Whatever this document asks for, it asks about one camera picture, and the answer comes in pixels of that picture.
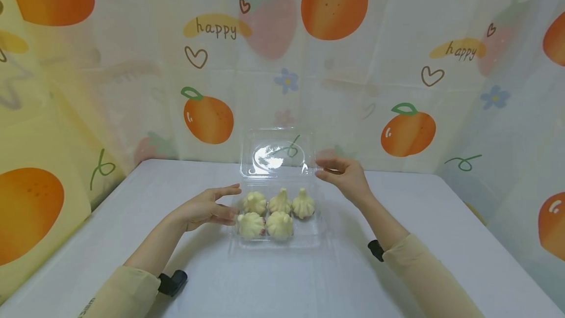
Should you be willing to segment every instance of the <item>table surface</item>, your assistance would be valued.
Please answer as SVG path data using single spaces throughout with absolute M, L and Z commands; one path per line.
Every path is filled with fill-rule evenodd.
M 167 213 L 240 177 L 235 164 L 143 162 L 0 307 L 0 317 L 77 317 Z M 565 317 L 440 177 L 367 172 L 367 179 L 486 317 Z M 157 296 L 148 317 L 422 317 L 402 282 L 367 250 L 374 236 L 359 211 L 333 185 L 317 182 L 330 228 L 320 247 L 250 250 L 231 239 L 230 228 L 202 226 L 182 237 L 165 270 L 185 270 L 189 282 L 174 299 Z

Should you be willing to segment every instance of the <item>person's right hand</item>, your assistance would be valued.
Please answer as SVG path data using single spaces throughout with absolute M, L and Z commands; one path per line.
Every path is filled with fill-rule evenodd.
M 355 159 L 329 158 L 317 159 L 316 163 L 324 168 L 316 172 L 323 181 L 335 185 L 356 207 L 363 207 L 374 201 L 375 196 L 369 188 L 365 171 Z

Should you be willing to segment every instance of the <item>blue flower print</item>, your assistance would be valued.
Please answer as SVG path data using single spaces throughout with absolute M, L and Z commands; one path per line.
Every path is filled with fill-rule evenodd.
M 492 105 L 495 105 L 498 108 L 504 108 L 506 107 L 506 101 L 509 98 L 510 92 L 501 91 L 500 86 L 494 85 L 490 89 L 490 93 L 481 95 L 481 99 L 486 102 L 483 109 L 489 109 Z
M 290 90 L 298 90 L 298 75 L 296 73 L 289 73 L 288 69 L 281 69 L 281 76 L 275 77 L 275 83 L 282 86 L 282 94 L 286 95 Z

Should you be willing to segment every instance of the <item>sleeve cuff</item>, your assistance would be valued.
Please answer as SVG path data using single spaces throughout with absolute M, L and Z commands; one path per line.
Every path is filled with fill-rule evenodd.
M 386 251 L 383 254 L 383 259 L 394 272 L 402 273 L 429 251 L 428 247 L 411 233 Z
M 108 283 L 136 301 L 152 302 L 157 296 L 161 281 L 144 270 L 119 266 L 108 279 Z

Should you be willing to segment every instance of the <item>small flower print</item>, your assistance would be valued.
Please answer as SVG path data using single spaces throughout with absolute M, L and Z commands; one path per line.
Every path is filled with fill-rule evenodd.
M 498 108 L 504 108 L 506 107 L 506 101 L 509 98 L 510 92 L 501 91 L 500 86 L 494 85 L 490 89 L 490 93 L 481 95 L 481 99 L 486 102 L 483 109 L 489 109 L 492 105 L 495 105 Z
M 281 69 L 281 76 L 275 77 L 275 83 L 282 86 L 282 94 L 286 95 L 288 90 L 298 90 L 298 75 L 296 73 L 289 73 L 288 69 Z
M 287 109 L 284 112 L 278 110 L 277 112 L 275 112 L 276 126 L 282 126 L 284 128 L 287 128 L 288 126 L 293 125 L 294 122 L 296 122 L 296 120 L 294 119 L 293 116 L 291 116 L 291 110 Z

